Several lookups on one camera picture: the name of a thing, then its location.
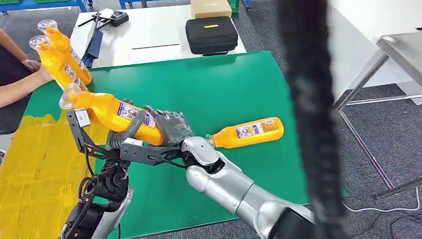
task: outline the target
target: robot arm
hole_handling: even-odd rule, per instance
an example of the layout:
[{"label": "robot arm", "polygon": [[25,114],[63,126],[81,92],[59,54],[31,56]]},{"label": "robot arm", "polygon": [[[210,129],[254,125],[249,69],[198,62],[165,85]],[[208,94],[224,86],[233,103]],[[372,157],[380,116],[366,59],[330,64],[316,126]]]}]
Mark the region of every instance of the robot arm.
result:
[{"label": "robot arm", "polygon": [[[79,201],[63,226],[61,239],[106,238],[117,227],[133,196],[126,173],[130,163],[155,166],[178,157],[185,164],[186,179],[193,188],[237,214],[261,238],[314,237],[313,214],[309,209],[260,188],[207,140],[192,136],[183,115],[160,111],[157,114],[160,115],[157,123],[167,124],[168,129],[164,132],[165,138],[170,139],[166,141],[167,147],[142,146],[136,139],[122,137],[124,134],[118,133],[108,139],[115,142],[115,147],[106,150],[95,145],[82,130],[90,124],[89,119],[84,119],[84,115],[87,116],[84,110],[67,112],[78,150],[106,162],[99,174],[82,181]],[[107,199],[108,203],[94,203],[94,197]]]},{"label": "robot arm", "polygon": [[312,212],[274,196],[202,137],[182,142],[186,179],[197,191],[243,219],[263,239],[314,237]]}]

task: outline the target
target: orange bottle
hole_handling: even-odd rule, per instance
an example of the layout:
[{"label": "orange bottle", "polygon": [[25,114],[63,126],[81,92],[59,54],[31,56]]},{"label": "orange bottle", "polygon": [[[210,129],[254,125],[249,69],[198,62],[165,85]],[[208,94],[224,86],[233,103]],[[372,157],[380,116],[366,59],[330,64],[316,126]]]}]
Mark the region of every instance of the orange bottle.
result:
[{"label": "orange bottle", "polygon": [[64,90],[70,83],[77,84],[81,89],[87,90],[76,73],[66,63],[65,57],[55,48],[51,47],[46,36],[35,36],[29,41],[29,46],[37,51],[42,65],[47,68],[57,84]]},{"label": "orange bottle", "polygon": [[270,117],[225,127],[214,135],[205,135],[205,138],[215,147],[236,148],[277,140],[283,133],[280,119]]},{"label": "orange bottle", "polygon": [[67,63],[81,81],[85,85],[91,83],[92,77],[90,72],[70,46],[69,38],[57,28],[57,22],[50,19],[43,20],[38,23],[38,29],[50,39],[51,45],[65,56]]},{"label": "orange bottle", "polygon": [[[76,84],[70,84],[65,89],[59,106],[64,110],[84,108],[92,122],[115,132],[124,131],[138,112],[143,111],[143,109],[119,101],[111,94],[81,91]],[[163,143],[163,136],[150,114],[145,116],[143,124],[134,137],[155,146]]]}]

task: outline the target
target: clear bottle cap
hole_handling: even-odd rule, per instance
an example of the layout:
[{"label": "clear bottle cap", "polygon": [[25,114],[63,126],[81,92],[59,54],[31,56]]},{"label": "clear bottle cap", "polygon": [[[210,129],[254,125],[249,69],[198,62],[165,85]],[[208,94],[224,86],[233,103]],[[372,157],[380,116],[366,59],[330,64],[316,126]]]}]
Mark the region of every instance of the clear bottle cap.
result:
[{"label": "clear bottle cap", "polygon": [[37,27],[38,27],[38,30],[42,31],[44,34],[50,34],[58,30],[57,22],[51,19],[40,21]]},{"label": "clear bottle cap", "polygon": [[46,36],[35,36],[29,40],[29,46],[36,51],[45,51],[50,48],[50,41]]},{"label": "clear bottle cap", "polygon": [[210,143],[213,147],[215,147],[215,144],[214,144],[214,139],[213,139],[213,137],[212,137],[212,134],[206,134],[205,135],[205,139],[208,141],[208,143]]},{"label": "clear bottle cap", "polygon": [[70,83],[63,91],[62,97],[59,101],[59,107],[62,110],[73,109],[76,98],[81,93],[81,88],[75,83]]}]

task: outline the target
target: person's hand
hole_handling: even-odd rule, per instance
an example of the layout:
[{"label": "person's hand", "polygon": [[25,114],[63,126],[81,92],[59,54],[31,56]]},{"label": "person's hand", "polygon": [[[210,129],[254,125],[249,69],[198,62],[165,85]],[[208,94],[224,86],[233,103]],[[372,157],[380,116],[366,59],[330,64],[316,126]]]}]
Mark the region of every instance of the person's hand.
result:
[{"label": "person's hand", "polygon": [[24,59],[21,61],[22,64],[27,67],[32,73],[38,71],[41,68],[41,63],[34,60]]},{"label": "person's hand", "polygon": [[44,66],[41,66],[37,72],[34,74],[37,75],[37,77],[40,79],[42,84],[45,84],[51,80],[53,80],[53,77],[48,73],[47,68]]}]

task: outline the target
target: black zipper case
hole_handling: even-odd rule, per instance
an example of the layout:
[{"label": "black zipper case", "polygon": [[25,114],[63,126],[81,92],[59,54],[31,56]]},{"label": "black zipper case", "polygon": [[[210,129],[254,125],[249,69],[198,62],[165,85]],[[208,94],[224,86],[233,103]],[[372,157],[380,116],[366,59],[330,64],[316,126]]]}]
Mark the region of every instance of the black zipper case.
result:
[{"label": "black zipper case", "polygon": [[193,54],[227,53],[237,46],[237,31],[230,17],[191,19],[186,22],[186,37]]}]

